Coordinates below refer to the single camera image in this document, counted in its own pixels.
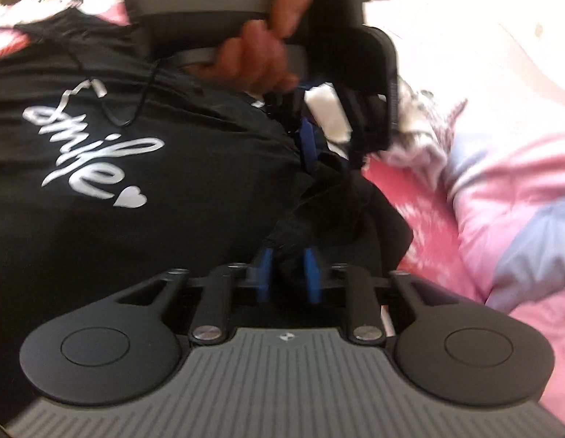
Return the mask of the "person's left hand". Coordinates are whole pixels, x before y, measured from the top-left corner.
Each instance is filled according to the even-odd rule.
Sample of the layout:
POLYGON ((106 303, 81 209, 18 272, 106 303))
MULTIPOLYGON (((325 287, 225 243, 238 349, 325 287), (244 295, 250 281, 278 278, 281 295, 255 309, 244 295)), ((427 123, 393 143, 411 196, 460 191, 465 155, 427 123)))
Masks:
POLYGON ((236 38, 219 47, 214 64, 190 65, 186 71, 239 92, 287 93, 298 77, 287 68, 284 40, 296 30, 312 0, 272 0, 270 20, 247 22, 236 38))

